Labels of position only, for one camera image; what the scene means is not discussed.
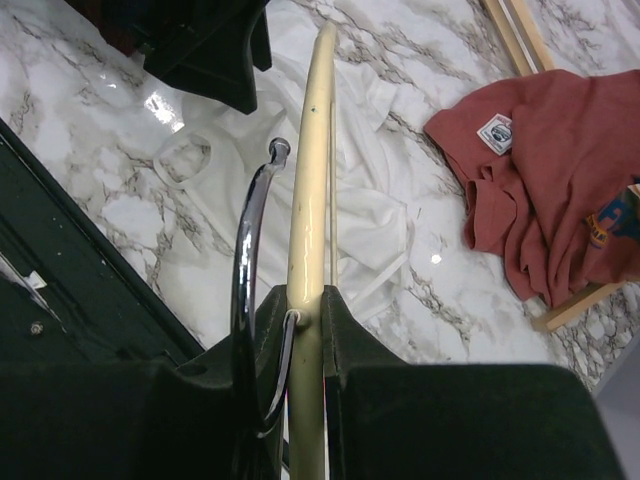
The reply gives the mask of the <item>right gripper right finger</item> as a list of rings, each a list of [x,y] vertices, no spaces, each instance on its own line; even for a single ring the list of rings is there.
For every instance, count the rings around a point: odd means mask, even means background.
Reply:
[[[549,364],[414,365],[322,297],[334,479],[620,479],[590,393]]]

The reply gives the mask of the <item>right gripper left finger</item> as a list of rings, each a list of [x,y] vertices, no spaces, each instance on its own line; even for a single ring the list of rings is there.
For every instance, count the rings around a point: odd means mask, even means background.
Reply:
[[[277,479],[282,430],[263,438],[234,394],[231,342],[164,362],[1,366],[5,479]]]

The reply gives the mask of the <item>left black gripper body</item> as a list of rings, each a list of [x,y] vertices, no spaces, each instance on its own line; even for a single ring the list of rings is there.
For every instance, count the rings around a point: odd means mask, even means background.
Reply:
[[[168,86],[257,109],[255,72],[272,66],[265,1],[101,1],[99,28],[109,44],[142,58]]]

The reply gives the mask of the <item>white tank top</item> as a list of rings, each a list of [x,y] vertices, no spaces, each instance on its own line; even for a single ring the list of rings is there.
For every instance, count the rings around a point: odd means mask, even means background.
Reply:
[[[256,77],[256,111],[195,106],[154,155],[160,178],[184,191],[229,245],[249,184],[269,160],[270,141],[297,143],[309,60],[275,55],[272,68]],[[338,287],[354,317],[366,320],[386,310],[403,286],[413,239],[376,137],[396,89],[367,64],[338,61],[335,75]]]

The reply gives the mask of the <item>cream wooden hanger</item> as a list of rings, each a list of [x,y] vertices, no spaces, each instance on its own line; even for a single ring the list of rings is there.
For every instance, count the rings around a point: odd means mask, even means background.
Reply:
[[[282,138],[269,146],[269,163],[251,181],[240,216],[231,294],[232,386],[248,415],[247,427],[266,436],[288,412],[289,475],[325,476],[321,300],[337,273],[336,27],[327,22],[313,48],[301,113],[289,236],[283,338],[268,409],[257,391],[254,354],[255,281],[266,199],[291,151]]]

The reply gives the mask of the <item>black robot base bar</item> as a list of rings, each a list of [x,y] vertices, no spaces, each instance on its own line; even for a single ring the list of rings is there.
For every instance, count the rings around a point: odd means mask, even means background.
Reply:
[[[1,359],[180,366],[203,348],[7,124]]]

